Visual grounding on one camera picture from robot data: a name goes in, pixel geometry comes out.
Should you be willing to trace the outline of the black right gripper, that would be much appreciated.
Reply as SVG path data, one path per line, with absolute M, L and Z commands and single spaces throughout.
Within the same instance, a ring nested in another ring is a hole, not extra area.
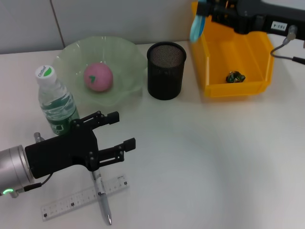
M 289 27 L 295 26 L 296 38 L 305 38 L 303 0 L 199 0 L 196 15 L 233 28 L 236 12 L 251 22 L 250 31 L 287 36 Z

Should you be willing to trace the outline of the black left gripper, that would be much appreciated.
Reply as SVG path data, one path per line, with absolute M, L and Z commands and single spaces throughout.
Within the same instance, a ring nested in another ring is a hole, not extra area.
M 25 147 L 30 170 L 34 178 L 81 165 L 89 171 L 124 161 L 124 153 L 136 148 L 135 138 L 103 150 L 98 150 L 93 129 L 112 125 L 120 121 L 119 113 L 107 115 L 97 111 L 72 125 L 70 131 L 61 136 Z

